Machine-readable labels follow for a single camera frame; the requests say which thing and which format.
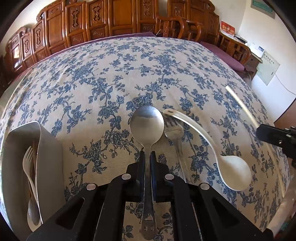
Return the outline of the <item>steel spoon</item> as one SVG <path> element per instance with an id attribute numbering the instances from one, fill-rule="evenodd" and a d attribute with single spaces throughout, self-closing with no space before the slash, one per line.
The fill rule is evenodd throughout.
<path id="1" fill-rule="evenodd" d="M 143 146 L 145 157 L 144 204 L 140 233 L 146 240 L 152 240 L 157 234 L 157 225 L 152 198 L 150 155 L 151 147 L 164 132 L 164 120 L 159 110 L 153 106 L 144 105 L 132 114 L 129 126 L 133 138 Z"/>

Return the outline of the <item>long wooden chopstick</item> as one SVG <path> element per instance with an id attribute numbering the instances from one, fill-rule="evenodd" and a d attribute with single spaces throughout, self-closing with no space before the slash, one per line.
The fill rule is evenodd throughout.
<path id="1" fill-rule="evenodd" d="M 246 107 L 246 105 L 243 103 L 243 101 L 236 95 L 236 93 L 227 85 L 226 90 L 231 94 L 231 96 L 237 101 L 237 103 L 240 105 L 240 107 L 243 109 L 243 111 L 246 113 L 246 115 L 249 117 L 255 128 L 259 127 L 259 123 L 256 121 L 252 113 L 249 111 L 249 109 Z"/>

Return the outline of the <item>white plastic spoon in tray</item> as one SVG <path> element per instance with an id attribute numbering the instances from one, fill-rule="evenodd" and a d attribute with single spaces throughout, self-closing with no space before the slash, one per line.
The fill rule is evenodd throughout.
<path id="1" fill-rule="evenodd" d="M 41 218 L 39 215 L 38 206 L 33 197 L 30 198 L 29 204 L 28 204 L 27 222 L 32 232 L 34 232 L 42 224 Z"/>

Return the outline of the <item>white electrical panel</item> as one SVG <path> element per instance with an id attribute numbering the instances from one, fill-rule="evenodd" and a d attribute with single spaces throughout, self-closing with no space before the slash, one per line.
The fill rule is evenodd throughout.
<path id="1" fill-rule="evenodd" d="M 265 85 L 269 85 L 270 81 L 277 72 L 280 63 L 276 61 L 267 51 L 262 56 L 262 63 L 257 66 L 257 75 Z"/>

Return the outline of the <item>grey metal tray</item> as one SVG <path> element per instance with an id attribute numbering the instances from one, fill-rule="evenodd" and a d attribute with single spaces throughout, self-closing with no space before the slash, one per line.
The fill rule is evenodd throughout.
<path id="1" fill-rule="evenodd" d="M 38 206 L 40 224 L 66 203 L 62 145 L 37 121 L 10 131 L 1 150 L 1 213 L 19 240 L 32 232 L 30 199 Z"/>

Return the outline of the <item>white plastic fork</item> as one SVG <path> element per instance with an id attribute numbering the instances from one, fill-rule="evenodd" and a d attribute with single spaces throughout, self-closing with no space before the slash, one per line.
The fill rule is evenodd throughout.
<path id="1" fill-rule="evenodd" d="M 30 198 L 33 197 L 37 204 L 37 193 L 35 184 L 33 182 L 32 178 L 32 168 L 33 168 L 33 148 L 29 146 L 27 151 L 25 152 L 25 155 L 23 157 L 23 171 L 25 175 L 27 176 L 28 184 L 29 184 L 29 191 L 30 191 Z"/>

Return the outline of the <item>steel fork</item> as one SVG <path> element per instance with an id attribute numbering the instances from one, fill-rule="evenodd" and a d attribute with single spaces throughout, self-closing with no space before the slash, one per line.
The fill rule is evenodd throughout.
<path id="1" fill-rule="evenodd" d="M 163 115 L 165 122 L 164 133 L 165 136 L 173 143 L 175 151 L 177 153 L 178 163 L 181 168 L 182 177 L 186 183 L 192 183 L 189 175 L 188 166 L 186 161 L 183 160 L 182 153 L 182 138 L 184 136 L 183 124 L 169 115 Z"/>

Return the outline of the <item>wooden side table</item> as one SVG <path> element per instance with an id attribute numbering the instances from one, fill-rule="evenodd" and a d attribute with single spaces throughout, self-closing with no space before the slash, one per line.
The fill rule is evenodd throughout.
<path id="1" fill-rule="evenodd" d="M 257 73 L 257 66 L 259 63 L 262 63 L 262 60 L 253 54 L 248 46 L 227 37 L 223 33 L 219 33 L 217 47 L 230 57 L 227 60 L 227 64 L 236 72 L 246 72 L 250 75 L 255 75 Z"/>

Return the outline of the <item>blue floral tablecloth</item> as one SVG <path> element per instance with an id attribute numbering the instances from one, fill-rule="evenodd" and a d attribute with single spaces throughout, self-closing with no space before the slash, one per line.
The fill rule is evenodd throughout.
<path id="1" fill-rule="evenodd" d="M 236 93 L 259 125 L 273 126 L 258 96 L 228 65 L 218 69 L 218 73 L 205 75 L 155 78 L 152 84 L 129 88 L 127 95 L 115 92 L 104 97 L 94 95 L 94 84 L 76 82 L 68 86 L 66 83 L 74 78 L 61 67 L 57 73 L 43 75 L 38 73 L 39 67 L 32 66 L 19 76 L 18 86 L 1 116 L 1 150 L 13 129 L 33 121 L 42 125 L 62 145 L 67 203 L 86 186 L 108 184 L 138 161 L 144 148 L 130 131 L 130 119 L 138 108 L 153 106 L 163 120 L 163 111 L 174 109 L 196 121 L 222 156 L 242 158 L 252 174 L 245 190 L 228 188 L 207 141 L 180 121 L 190 184 L 209 184 L 263 232 L 268 230 L 290 182 L 287 158 L 277 146 L 257 138 L 255 126 L 225 87 L 228 85 Z M 183 179 L 173 143 L 164 132 L 151 147 L 152 152 L 157 162 Z M 121 240 L 146 240 L 140 233 L 143 204 L 144 199 L 126 202 Z M 152 240 L 175 240 L 170 202 L 156 202 L 153 198 L 153 207 L 157 234 Z"/>

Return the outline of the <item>red card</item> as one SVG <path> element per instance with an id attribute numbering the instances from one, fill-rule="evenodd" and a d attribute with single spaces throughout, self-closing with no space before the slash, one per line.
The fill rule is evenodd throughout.
<path id="1" fill-rule="evenodd" d="M 220 32 L 229 38 L 233 38 L 235 35 L 235 28 L 224 21 L 220 21 Z"/>

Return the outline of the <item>green wall sign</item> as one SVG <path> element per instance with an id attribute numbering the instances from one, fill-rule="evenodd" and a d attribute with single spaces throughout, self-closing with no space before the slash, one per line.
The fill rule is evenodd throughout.
<path id="1" fill-rule="evenodd" d="M 275 11 L 269 7 L 263 0 L 251 0 L 251 8 L 275 18 Z"/>

